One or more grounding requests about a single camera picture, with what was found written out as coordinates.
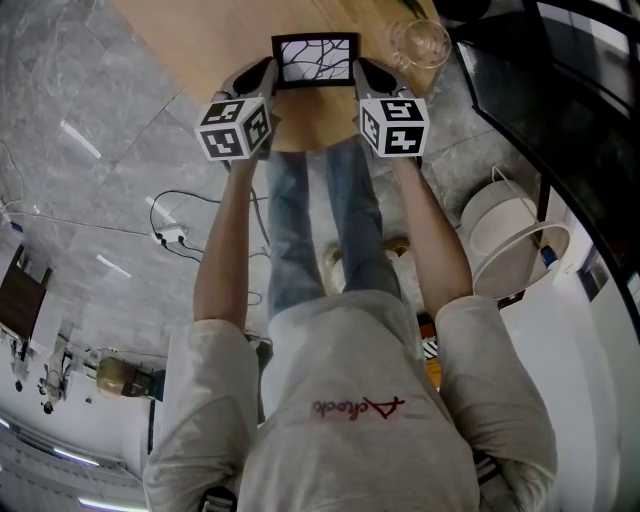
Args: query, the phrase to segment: ceiling light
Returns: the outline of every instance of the ceiling light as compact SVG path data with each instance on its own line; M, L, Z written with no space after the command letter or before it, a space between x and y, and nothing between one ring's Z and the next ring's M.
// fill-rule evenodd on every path
M99 466L100 465L95 460L85 459L84 457L81 457L80 455L75 455L73 453L66 452L64 450L61 450L60 448L54 448L53 451L56 452L59 455L62 455L63 457L68 457L69 459L73 459L73 460L77 460L77 461L80 461L80 462L84 462L85 464L90 464L92 466Z
M146 508L123 507L121 505L112 505L110 503L101 503L99 501L89 500L87 498L78 498L83 507L91 507L98 510L110 510L113 512L149 512Z

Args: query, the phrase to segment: electrical outlet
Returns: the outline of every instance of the electrical outlet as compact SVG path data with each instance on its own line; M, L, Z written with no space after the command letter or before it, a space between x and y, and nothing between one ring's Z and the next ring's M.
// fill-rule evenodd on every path
M171 226L164 227L162 229L156 229L159 235L162 235L168 244L178 243L178 238L183 237L187 239L187 230L180 224L173 224ZM155 235L151 235L157 244L160 244L160 240Z

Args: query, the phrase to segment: jeans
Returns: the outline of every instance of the jeans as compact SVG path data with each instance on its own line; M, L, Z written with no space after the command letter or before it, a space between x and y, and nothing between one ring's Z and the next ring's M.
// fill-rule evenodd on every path
M382 248L382 215L358 138L327 149L327 183L338 228L344 291L380 290L402 300L398 277ZM271 280L269 318L324 297L309 218L304 153L275 153L267 169Z

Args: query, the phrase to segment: wall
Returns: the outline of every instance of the wall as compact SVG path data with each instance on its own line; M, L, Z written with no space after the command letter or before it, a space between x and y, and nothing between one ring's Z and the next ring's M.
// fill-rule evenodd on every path
M11 512L86 510L79 497L144 506L140 483L120 468L91 467L53 457L0 430L0 502Z
M502 316L556 433L558 475L546 510L587 512L594 510L598 479L594 410L578 342L554 279L548 275L529 288Z
M620 481L614 510L640 510L640 344L611 279L593 300L592 311L617 401Z
M147 438L149 436L149 407L151 402L142 401L139 407L123 418L121 457L127 469L137 477L147 463Z
M74 375L69 398L61 401L53 414L46 415L40 405L43 398L37 384L44 377L44 361L30 364L29 379L21 393L9 367L8 344L0 345L0 415L13 417L25 426L73 447L109 457L123 458L123 446L132 435L131 422L144 422L148 402L142 399L110 397L95 389L92 381ZM93 403L85 402L91 397Z

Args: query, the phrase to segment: glass cup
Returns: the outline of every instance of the glass cup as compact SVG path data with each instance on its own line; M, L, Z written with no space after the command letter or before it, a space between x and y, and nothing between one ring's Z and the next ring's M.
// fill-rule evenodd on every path
M399 21L389 30L392 65L404 71L410 66L433 69L451 54L451 38L445 28L429 20Z

